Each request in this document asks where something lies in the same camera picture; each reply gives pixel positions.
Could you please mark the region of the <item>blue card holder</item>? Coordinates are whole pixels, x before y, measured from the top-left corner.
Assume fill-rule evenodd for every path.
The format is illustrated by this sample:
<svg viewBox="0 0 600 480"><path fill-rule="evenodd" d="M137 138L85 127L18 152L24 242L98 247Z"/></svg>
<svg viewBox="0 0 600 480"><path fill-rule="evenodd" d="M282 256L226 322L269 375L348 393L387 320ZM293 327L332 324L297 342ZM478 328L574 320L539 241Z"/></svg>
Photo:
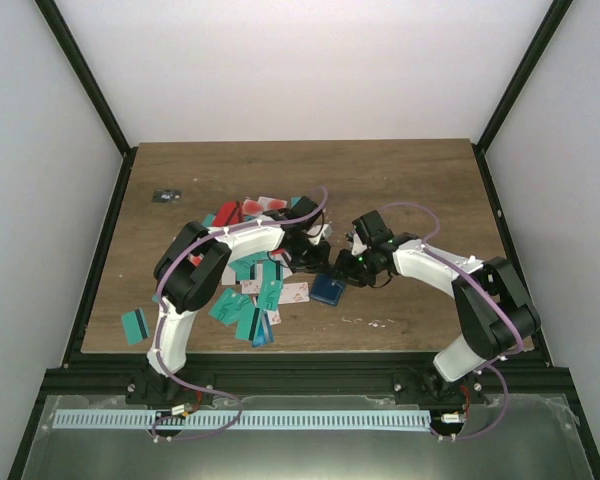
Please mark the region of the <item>blue card holder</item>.
<svg viewBox="0 0 600 480"><path fill-rule="evenodd" d="M309 297L326 305L337 306L345 289L344 282L332 279L326 274L319 274L314 279Z"/></svg>

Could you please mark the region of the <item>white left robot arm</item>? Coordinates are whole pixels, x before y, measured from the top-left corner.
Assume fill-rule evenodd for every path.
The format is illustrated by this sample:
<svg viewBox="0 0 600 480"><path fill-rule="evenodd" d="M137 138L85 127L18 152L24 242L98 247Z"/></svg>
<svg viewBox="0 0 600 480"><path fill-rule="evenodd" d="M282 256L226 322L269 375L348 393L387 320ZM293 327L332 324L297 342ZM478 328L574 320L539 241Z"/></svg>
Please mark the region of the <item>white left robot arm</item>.
<svg viewBox="0 0 600 480"><path fill-rule="evenodd" d="M186 344L194 319L214 296L226 267L234 261L282 249L292 271L323 272L329 267L330 246L323 233L326 202L302 196L290 208L266 211L251 220L223 226L186 224L154 269L159 319L147 353L156 371L150 393L161 403L176 402L184 379L176 373L186 363Z"/></svg>

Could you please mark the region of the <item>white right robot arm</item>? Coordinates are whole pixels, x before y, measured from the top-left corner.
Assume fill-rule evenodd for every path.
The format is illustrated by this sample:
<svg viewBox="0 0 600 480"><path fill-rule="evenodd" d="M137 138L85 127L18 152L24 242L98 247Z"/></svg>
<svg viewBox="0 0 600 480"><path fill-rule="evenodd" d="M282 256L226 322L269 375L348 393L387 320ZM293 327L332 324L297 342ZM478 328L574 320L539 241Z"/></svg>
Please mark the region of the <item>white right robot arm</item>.
<svg viewBox="0 0 600 480"><path fill-rule="evenodd" d="M519 353L540 327L539 314L511 262L463 257L432 247L427 238L394 234L373 210L353 222L351 247L339 252L332 275L357 287L374 287L377 276L418 280L451 297L461 334L433 360L424 378L427 396L452 399L466 374Z"/></svg>

